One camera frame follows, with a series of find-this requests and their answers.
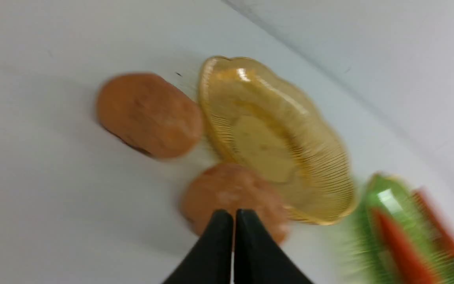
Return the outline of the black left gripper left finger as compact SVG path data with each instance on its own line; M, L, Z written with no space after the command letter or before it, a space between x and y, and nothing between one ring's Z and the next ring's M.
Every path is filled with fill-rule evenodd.
M213 212L207 227L164 284L229 284L234 218L224 209Z

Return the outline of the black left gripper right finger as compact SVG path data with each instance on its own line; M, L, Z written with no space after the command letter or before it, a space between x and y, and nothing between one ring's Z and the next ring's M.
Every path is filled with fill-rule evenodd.
M236 211L236 284L311 284L252 209Z

